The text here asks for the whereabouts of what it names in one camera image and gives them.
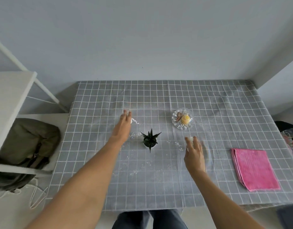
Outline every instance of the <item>gray plaid tablecloth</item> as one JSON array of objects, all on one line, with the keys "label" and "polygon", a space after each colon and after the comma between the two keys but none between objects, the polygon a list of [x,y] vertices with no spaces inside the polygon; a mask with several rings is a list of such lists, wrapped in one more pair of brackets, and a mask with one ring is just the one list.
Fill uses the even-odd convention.
[{"label": "gray plaid tablecloth", "polygon": [[[172,113],[186,107],[195,126],[179,130]],[[122,146],[103,210],[203,206],[187,172],[185,136],[204,142],[213,182],[237,204],[293,203],[293,158],[255,87],[244,80],[81,81],[47,194],[61,186],[108,140],[123,109],[132,111],[131,134]],[[140,131],[162,132],[151,153]],[[267,152],[279,191],[248,192],[238,181],[230,148]]]}]

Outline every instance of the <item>dark bag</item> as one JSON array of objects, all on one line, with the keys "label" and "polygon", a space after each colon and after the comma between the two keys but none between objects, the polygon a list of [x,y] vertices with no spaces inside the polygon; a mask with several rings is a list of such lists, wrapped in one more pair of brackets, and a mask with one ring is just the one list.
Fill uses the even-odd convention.
[{"label": "dark bag", "polygon": [[[26,118],[15,119],[0,149],[0,164],[42,169],[61,140],[58,127]],[[24,187],[34,174],[0,172],[0,190]]]}]

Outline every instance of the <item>pink towel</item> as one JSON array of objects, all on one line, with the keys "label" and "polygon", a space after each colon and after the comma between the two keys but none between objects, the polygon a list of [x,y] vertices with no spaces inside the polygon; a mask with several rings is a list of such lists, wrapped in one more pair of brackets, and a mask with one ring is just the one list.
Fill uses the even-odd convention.
[{"label": "pink towel", "polygon": [[239,181],[249,191],[280,189],[266,151],[231,149],[231,154]]}]

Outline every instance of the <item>small yellow ball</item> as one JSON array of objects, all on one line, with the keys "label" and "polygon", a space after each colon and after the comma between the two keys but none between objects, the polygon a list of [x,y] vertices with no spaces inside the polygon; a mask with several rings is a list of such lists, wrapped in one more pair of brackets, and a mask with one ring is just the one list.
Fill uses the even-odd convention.
[{"label": "small yellow ball", "polygon": [[187,125],[190,122],[191,118],[189,117],[189,115],[183,115],[180,119],[180,122],[183,125]]}]

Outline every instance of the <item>succulent plant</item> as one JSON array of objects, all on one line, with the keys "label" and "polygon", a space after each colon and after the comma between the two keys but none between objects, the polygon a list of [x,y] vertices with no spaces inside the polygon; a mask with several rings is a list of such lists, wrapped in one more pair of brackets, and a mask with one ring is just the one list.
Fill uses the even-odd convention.
[{"label": "succulent plant", "polygon": [[153,129],[151,129],[151,132],[148,132],[147,135],[145,135],[144,133],[141,133],[144,137],[143,139],[143,143],[146,147],[149,148],[149,152],[151,152],[151,148],[154,147],[156,144],[158,144],[157,142],[157,137],[159,136],[159,134],[161,134],[161,132],[159,134],[153,135]]}]

